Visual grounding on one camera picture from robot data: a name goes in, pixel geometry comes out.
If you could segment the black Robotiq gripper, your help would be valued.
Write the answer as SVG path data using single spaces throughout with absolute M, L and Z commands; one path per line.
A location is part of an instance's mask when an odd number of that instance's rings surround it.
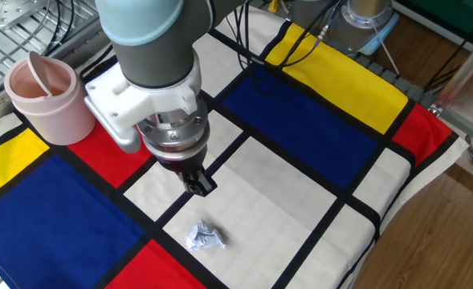
M 170 171 L 179 173 L 187 193 L 206 197 L 217 188 L 216 182 L 202 169 L 207 146 L 192 147 L 180 152 L 157 156 L 157 161 Z

